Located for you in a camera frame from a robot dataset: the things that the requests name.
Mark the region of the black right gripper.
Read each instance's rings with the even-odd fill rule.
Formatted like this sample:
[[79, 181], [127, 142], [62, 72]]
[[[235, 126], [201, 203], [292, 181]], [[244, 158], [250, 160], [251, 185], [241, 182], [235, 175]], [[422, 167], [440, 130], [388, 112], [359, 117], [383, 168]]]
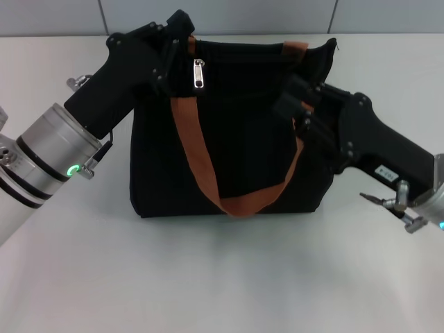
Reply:
[[[290, 94], [283, 93], [273, 111], [294, 121], [296, 137], [326, 160], [342, 158], [340, 144], [352, 167], [392, 190], [397, 189], [400, 181], [407, 181], [409, 200], [433, 188], [434, 156], [384, 124], [367, 96], [351, 94], [324, 82], [310, 83], [297, 75], [290, 77], [287, 90]], [[339, 144], [333, 130], [302, 102], [313, 108], [321, 103], [344, 103], [339, 113]]]

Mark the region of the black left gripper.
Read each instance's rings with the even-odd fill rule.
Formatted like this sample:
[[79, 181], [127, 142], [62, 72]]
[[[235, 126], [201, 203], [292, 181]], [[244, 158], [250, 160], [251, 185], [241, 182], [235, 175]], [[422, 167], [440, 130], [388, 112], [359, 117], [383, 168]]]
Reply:
[[105, 64], [64, 104], [75, 120], [103, 139], [147, 94], [181, 96], [189, 76], [189, 15], [175, 11], [167, 26], [154, 22], [106, 40]]

